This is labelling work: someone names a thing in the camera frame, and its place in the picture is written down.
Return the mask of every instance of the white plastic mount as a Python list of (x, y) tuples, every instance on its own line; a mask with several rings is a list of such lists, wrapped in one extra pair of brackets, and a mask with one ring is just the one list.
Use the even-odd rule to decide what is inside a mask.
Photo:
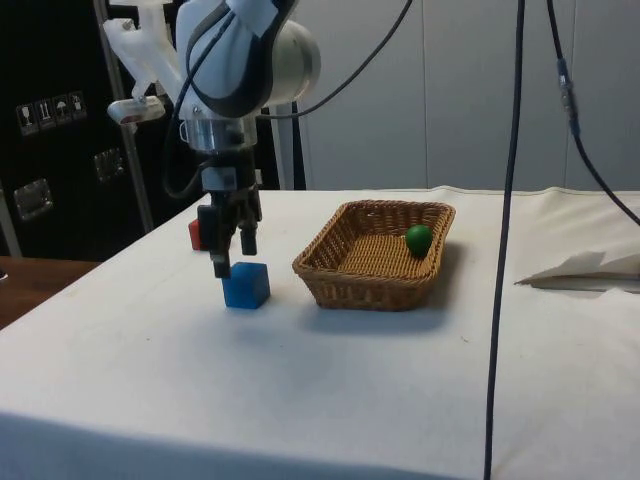
[(172, 0), (110, 0), (109, 3), (138, 9), (138, 28), (133, 20), (124, 18), (107, 20), (103, 25), (111, 48), (135, 80), (132, 97), (144, 99), (149, 87), (159, 82), (175, 102), (183, 78), (163, 10), (163, 5)]

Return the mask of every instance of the black cabinet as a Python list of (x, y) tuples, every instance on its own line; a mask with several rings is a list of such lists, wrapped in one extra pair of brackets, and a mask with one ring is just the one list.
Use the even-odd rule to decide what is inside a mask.
[(0, 179), (23, 255), (104, 260), (142, 233), (91, 2), (7, 0)]

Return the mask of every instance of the woven basket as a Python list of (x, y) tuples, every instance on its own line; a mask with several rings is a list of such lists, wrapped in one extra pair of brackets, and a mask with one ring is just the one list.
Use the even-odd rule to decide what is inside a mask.
[[(293, 262), (323, 308), (410, 310), (420, 305), (440, 271), (455, 209), (442, 203), (360, 201), (342, 205)], [(427, 256), (411, 256), (404, 235), (427, 225)]]

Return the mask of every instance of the table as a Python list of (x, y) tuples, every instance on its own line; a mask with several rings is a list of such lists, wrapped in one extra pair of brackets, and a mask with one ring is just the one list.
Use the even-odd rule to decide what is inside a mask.
[[(457, 209), (427, 307), (321, 310), (292, 272), (338, 205), (366, 198)], [(207, 254), (190, 249), (194, 205), (0, 332), (0, 478), (481, 477), (502, 197), (262, 200), (261, 309), (225, 309)], [(634, 235), (626, 222), (602, 195), (514, 198), (495, 478), (637, 478), (640, 297), (514, 285), (532, 257)]]
[(0, 329), (93, 270), (98, 263), (0, 256)]

